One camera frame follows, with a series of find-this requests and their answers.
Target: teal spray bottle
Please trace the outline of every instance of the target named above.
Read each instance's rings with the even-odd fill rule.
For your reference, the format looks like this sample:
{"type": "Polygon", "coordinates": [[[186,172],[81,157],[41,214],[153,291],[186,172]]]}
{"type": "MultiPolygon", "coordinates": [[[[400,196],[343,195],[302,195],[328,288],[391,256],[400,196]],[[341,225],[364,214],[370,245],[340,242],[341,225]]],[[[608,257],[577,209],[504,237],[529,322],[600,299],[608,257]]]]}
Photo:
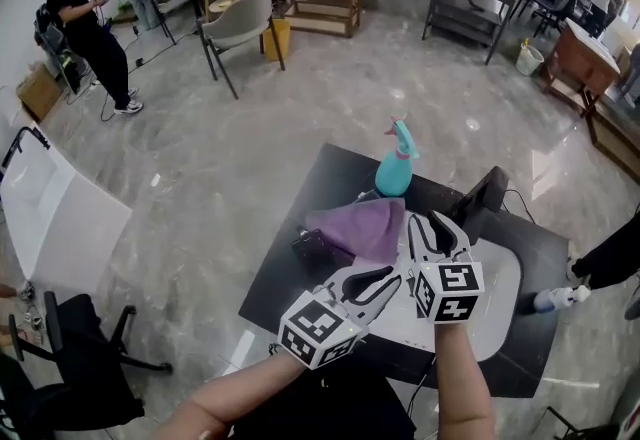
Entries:
{"type": "Polygon", "coordinates": [[[376,173],[376,188],[384,196],[401,196],[411,184],[411,159],[419,157],[411,133],[403,120],[393,119],[393,126],[385,134],[398,137],[398,148],[389,152],[376,173]]]}

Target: polished floor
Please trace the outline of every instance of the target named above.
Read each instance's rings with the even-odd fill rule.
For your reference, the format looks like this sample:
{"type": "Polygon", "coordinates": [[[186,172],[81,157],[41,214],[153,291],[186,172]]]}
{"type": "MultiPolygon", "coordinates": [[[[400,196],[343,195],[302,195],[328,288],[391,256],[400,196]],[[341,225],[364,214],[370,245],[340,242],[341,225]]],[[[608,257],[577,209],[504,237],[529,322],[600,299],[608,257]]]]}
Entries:
{"type": "MultiPolygon", "coordinates": [[[[187,11],[170,24],[182,36],[192,20],[187,11]]],[[[286,72],[264,59],[257,40],[225,54],[239,101],[223,81],[213,82],[198,38],[186,35],[131,74],[145,103],[137,116],[101,122],[100,87],[72,105],[61,101],[44,130],[79,170],[133,209],[95,299],[104,328],[135,304],[130,353],[176,369],[170,377],[127,371],[148,418],[110,429],[111,437],[144,438],[231,362],[268,356],[273,336],[237,311],[323,143],[380,159],[394,143],[383,135],[390,118],[408,115],[421,154],[417,174],[467,191],[499,165],[536,222],[570,238],[578,253],[628,221],[640,189],[591,145],[575,112],[517,72],[523,30],[532,28],[513,27],[485,66],[486,49],[475,44],[438,33],[421,41],[421,18],[367,10],[350,40],[294,32],[286,72]],[[243,337],[253,338],[244,359],[236,352],[243,337]]],[[[133,39],[125,28],[118,35],[123,45],[133,39]]],[[[130,45],[129,60],[149,60],[167,45],[161,32],[145,33],[130,45]]],[[[108,101],[106,116],[111,108],[108,101]]],[[[506,206],[525,216],[513,193],[506,206]]],[[[4,226],[0,237],[0,275],[18,283],[4,226]]],[[[623,319],[635,286],[633,278],[561,312],[536,396],[494,400],[499,438],[530,438],[547,405],[581,427],[608,419],[639,361],[639,328],[623,319]]],[[[1,307],[6,315],[15,304],[1,307]]],[[[24,365],[36,385],[57,377],[48,362],[28,357],[24,365]]],[[[392,383],[406,404],[414,387],[392,383]]],[[[436,431],[436,404],[436,391],[418,394],[416,438],[436,431]]],[[[549,438],[552,428],[545,421],[535,437],[549,438]]]]}

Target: spray bottle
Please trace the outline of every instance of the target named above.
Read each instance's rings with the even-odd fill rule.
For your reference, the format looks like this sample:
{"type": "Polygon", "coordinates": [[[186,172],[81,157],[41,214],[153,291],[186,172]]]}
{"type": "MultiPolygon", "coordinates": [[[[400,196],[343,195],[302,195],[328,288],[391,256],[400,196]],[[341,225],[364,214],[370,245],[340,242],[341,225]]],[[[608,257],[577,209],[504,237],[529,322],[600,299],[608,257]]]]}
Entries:
{"type": "Polygon", "coordinates": [[[398,148],[389,152],[380,163],[376,173],[376,188],[384,196],[401,196],[411,184],[411,158],[418,158],[418,151],[403,120],[394,118],[393,126],[385,134],[398,137],[398,148]]]}
{"type": "Polygon", "coordinates": [[[544,314],[561,308],[568,308],[574,303],[582,303],[589,296],[591,291],[584,285],[576,289],[571,287],[559,287],[558,289],[545,289],[540,291],[533,299],[533,308],[536,312],[544,314]]]}

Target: purple cloth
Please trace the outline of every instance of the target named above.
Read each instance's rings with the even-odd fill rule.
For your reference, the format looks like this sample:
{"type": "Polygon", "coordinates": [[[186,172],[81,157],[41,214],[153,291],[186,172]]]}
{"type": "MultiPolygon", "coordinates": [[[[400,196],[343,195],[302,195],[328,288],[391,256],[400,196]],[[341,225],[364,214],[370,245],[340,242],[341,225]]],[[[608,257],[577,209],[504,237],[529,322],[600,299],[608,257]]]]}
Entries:
{"type": "Polygon", "coordinates": [[[305,225],[320,229],[331,243],[353,255],[393,264],[403,219],[404,198],[381,198],[310,212],[305,225]]]}

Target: forearm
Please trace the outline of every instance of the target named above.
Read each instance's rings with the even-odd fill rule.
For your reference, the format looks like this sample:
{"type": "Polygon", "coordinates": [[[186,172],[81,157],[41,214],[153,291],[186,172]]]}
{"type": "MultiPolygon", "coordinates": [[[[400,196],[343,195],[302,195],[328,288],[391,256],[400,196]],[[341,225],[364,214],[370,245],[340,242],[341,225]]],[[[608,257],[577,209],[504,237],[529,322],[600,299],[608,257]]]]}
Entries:
{"type": "Polygon", "coordinates": [[[156,433],[155,440],[198,440],[210,431],[226,438],[228,429],[300,376],[306,367],[286,352],[218,378],[197,390],[156,433]]]}
{"type": "Polygon", "coordinates": [[[495,438],[491,395],[463,324],[436,325],[440,440],[495,438]]]}
{"type": "Polygon", "coordinates": [[[93,11],[96,7],[95,1],[89,1],[87,4],[83,4],[82,6],[75,6],[73,8],[65,8],[60,12],[60,19],[65,24],[67,22],[74,21],[79,19],[80,17],[84,17],[87,13],[93,11]]]}

